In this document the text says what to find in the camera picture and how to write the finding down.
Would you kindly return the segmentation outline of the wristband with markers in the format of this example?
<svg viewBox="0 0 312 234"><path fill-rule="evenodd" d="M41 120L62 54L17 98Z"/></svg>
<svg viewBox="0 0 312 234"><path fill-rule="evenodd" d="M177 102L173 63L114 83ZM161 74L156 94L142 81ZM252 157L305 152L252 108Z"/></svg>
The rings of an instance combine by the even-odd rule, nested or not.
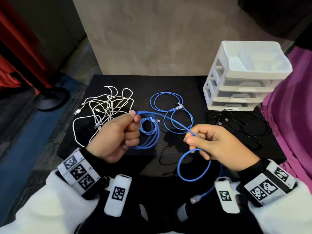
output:
<svg viewBox="0 0 312 234"><path fill-rule="evenodd" d="M297 181L273 160L265 160L265 169L243 185L243 191L251 195L252 203L261 207L287 195L297 187Z"/></svg>
<svg viewBox="0 0 312 234"><path fill-rule="evenodd" d="M100 175L84 158L80 149L76 149L57 169L68 185L81 196L100 180Z"/></svg>

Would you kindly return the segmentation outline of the purple cloth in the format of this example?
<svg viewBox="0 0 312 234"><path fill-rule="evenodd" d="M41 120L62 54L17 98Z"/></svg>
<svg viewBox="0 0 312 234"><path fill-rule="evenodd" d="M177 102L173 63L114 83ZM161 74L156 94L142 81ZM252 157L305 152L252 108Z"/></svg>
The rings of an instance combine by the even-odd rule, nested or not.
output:
<svg viewBox="0 0 312 234"><path fill-rule="evenodd" d="M286 156L281 167L312 194L312 51L295 46L292 73L262 102L261 112Z"/></svg>

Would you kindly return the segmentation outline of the red curtain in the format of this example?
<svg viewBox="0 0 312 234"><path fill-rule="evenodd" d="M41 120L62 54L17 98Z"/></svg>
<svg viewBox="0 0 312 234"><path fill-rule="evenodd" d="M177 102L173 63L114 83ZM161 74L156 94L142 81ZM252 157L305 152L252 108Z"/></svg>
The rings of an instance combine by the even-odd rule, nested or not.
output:
<svg viewBox="0 0 312 234"><path fill-rule="evenodd" d="M52 72L46 59L37 50L38 39L8 0L0 0L0 40L47 88L52 88L48 82ZM26 80L25 76L0 54L0 91L21 87L22 82L13 77L14 73Z"/></svg>

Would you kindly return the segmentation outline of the person's right hand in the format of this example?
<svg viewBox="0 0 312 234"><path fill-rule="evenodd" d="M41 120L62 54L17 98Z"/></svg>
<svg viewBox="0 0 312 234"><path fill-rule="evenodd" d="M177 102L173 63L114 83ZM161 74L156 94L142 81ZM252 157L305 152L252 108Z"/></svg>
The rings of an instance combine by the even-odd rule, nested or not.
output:
<svg viewBox="0 0 312 234"><path fill-rule="evenodd" d="M222 126L213 137L190 131L186 133L183 141L189 145L189 149L210 148L212 160L217 160L234 171L242 171L260 161L258 156Z"/></svg>

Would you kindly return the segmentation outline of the person's left forearm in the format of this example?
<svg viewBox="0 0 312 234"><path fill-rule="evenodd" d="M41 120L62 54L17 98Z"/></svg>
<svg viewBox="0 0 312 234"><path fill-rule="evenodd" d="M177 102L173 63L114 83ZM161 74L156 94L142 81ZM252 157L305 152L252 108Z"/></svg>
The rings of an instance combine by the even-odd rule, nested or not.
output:
<svg viewBox="0 0 312 234"><path fill-rule="evenodd" d="M84 158L100 175L84 195L79 195L58 169L53 170L46 184L33 194L16 213L15 220L0 227L0 234L74 234L96 209L99 192L109 184L104 173L104 161L86 149L80 149Z"/></svg>

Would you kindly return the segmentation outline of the person's left hand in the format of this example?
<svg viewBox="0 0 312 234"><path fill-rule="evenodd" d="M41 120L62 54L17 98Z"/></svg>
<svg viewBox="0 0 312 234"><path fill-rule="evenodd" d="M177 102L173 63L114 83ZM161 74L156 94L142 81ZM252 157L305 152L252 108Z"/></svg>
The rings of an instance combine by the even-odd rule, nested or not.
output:
<svg viewBox="0 0 312 234"><path fill-rule="evenodd" d="M92 139L86 150L97 158L108 163L118 162L130 147L138 144L124 144L125 132L140 131L141 116L135 116L135 121L128 126L118 126L112 120L106 122Z"/></svg>

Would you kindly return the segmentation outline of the grey partition panel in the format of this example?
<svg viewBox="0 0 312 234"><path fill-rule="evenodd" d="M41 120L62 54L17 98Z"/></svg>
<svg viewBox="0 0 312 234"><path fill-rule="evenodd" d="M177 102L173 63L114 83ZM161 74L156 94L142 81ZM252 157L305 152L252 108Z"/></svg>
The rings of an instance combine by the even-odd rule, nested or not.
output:
<svg viewBox="0 0 312 234"><path fill-rule="evenodd" d="M263 31L238 0L73 0L102 74L208 75L223 40L293 41Z"/></svg>

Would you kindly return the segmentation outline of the right wristband with markers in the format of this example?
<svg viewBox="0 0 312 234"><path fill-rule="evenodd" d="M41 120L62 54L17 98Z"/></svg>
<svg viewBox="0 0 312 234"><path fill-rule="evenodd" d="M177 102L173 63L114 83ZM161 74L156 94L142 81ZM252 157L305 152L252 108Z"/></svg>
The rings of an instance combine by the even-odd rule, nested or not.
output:
<svg viewBox="0 0 312 234"><path fill-rule="evenodd" d="M297 187L297 181L273 160L265 160L265 169L243 185L243 191L251 195L252 203L261 207L287 195Z"/></svg>

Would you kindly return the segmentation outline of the clear plastic drawer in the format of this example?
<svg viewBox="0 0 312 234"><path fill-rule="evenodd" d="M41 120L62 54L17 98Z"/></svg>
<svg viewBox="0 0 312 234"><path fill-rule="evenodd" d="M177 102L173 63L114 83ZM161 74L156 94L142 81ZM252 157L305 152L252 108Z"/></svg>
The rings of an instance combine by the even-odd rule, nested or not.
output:
<svg viewBox="0 0 312 234"><path fill-rule="evenodd" d="M270 93L281 83L280 79L229 78L220 80L219 90L247 93Z"/></svg>
<svg viewBox="0 0 312 234"><path fill-rule="evenodd" d="M253 111L260 103L214 102L208 106L211 111Z"/></svg>
<svg viewBox="0 0 312 234"><path fill-rule="evenodd" d="M214 102L227 103L261 103L269 93L218 91Z"/></svg>

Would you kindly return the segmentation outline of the white plastic drawer unit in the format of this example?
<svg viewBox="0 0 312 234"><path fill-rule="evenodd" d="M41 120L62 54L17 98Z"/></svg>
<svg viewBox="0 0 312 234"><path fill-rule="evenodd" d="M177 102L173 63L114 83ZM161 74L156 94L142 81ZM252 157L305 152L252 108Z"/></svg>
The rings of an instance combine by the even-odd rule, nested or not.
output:
<svg viewBox="0 0 312 234"><path fill-rule="evenodd" d="M273 41L222 41L203 87L207 107L229 78L286 79L293 71L281 46Z"/></svg>

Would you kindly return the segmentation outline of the person's right forearm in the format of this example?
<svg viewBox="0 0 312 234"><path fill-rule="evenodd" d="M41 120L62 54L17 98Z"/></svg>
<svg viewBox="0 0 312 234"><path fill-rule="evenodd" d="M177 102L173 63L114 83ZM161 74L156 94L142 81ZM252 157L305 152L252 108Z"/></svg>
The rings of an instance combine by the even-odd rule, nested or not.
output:
<svg viewBox="0 0 312 234"><path fill-rule="evenodd" d="M238 171L240 193L248 200L248 207L256 218L263 234L312 234L312 194L297 178L297 187L287 195L265 205L255 206L252 197L243 191L243 185L265 169L265 160Z"/></svg>

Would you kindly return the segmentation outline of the left wristband with markers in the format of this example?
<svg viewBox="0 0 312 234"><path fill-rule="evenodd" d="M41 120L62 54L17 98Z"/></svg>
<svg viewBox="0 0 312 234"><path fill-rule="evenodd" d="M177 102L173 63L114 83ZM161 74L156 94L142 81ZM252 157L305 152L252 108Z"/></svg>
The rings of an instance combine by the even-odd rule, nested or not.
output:
<svg viewBox="0 0 312 234"><path fill-rule="evenodd" d="M68 185L81 196L100 180L100 175L84 158L80 149L76 149L57 169Z"/></svg>

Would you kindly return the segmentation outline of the black round stand base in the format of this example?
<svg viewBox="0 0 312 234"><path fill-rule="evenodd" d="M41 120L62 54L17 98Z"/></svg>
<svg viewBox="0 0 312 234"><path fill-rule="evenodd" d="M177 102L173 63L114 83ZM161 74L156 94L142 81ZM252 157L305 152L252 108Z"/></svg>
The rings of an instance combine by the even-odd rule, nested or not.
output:
<svg viewBox="0 0 312 234"><path fill-rule="evenodd" d="M46 92L39 93L33 99L35 109L43 112L54 111L61 108L68 102L70 93L63 87L46 89Z"/></svg>

